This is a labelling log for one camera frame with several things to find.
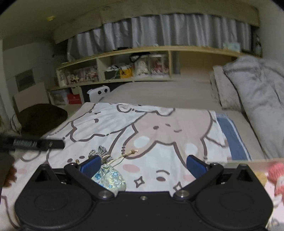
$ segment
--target mattress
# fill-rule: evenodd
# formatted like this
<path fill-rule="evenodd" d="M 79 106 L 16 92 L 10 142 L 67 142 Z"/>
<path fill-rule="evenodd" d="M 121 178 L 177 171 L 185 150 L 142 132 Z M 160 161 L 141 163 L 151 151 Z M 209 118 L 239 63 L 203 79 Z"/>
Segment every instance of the mattress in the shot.
<path fill-rule="evenodd" d="M 132 82 L 119 86 L 102 102 L 130 103 L 160 107 L 214 110 L 226 114 L 236 125 L 252 160 L 265 159 L 261 146 L 249 122 L 238 111 L 222 110 L 214 99 L 211 84 L 192 79 L 172 82 Z"/>

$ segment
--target gray blanket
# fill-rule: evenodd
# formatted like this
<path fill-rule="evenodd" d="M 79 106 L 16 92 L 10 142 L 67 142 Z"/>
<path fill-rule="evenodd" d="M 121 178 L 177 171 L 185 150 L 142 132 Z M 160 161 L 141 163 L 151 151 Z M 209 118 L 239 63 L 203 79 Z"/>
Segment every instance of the gray blanket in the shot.
<path fill-rule="evenodd" d="M 284 157 L 284 68 L 242 56 L 223 67 L 268 158 Z"/>

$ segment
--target white wall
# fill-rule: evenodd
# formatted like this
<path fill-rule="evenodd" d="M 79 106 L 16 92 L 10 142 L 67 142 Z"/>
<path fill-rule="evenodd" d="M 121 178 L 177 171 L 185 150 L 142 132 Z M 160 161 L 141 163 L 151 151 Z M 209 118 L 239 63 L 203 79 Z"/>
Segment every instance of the white wall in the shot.
<path fill-rule="evenodd" d="M 263 57 L 284 65 L 284 11 L 271 0 L 262 1 L 258 10 Z"/>
<path fill-rule="evenodd" d="M 8 115 L 9 118 L 11 118 L 15 111 L 12 105 L 12 101 L 8 92 L 8 88 L 7 88 L 7 83 L 6 83 L 6 78 L 5 78 L 5 72 L 4 72 L 4 67 L 3 67 L 3 41 L 0 40 L 0 95 L 4 104 L 4 108 L 6 110 L 6 113 Z M 2 110 L 1 117 L 5 119 L 5 115 L 4 115 L 4 111 Z"/>
<path fill-rule="evenodd" d="M 4 51 L 3 64 L 10 97 L 18 93 L 15 76 L 30 69 L 35 83 L 44 82 L 46 88 L 54 86 L 55 67 L 59 62 L 53 54 L 49 42 L 35 42 Z"/>

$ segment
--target plush toy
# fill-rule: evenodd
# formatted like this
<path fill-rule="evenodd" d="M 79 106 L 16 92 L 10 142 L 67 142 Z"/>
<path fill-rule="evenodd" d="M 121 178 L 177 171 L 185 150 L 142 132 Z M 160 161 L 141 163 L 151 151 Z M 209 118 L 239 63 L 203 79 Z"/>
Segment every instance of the plush toy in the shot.
<path fill-rule="evenodd" d="M 275 184 L 275 198 L 284 202 L 284 164 L 277 163 L 268 171 L 268 180 Z"/>

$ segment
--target gray curtain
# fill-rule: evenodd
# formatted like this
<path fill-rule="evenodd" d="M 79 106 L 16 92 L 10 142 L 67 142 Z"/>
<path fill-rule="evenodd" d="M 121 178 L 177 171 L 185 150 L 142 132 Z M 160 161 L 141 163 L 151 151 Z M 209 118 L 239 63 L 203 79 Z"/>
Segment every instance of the gray curtain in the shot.
<path fill-rule="evenodd" d="M 202 14 L 150 15 L 104 24 L 68 40 L 69 61 L 109 52 L 118 47 L 209 46 L 239 42 L 251 50 L 251 28 L 234 19 Z"/>

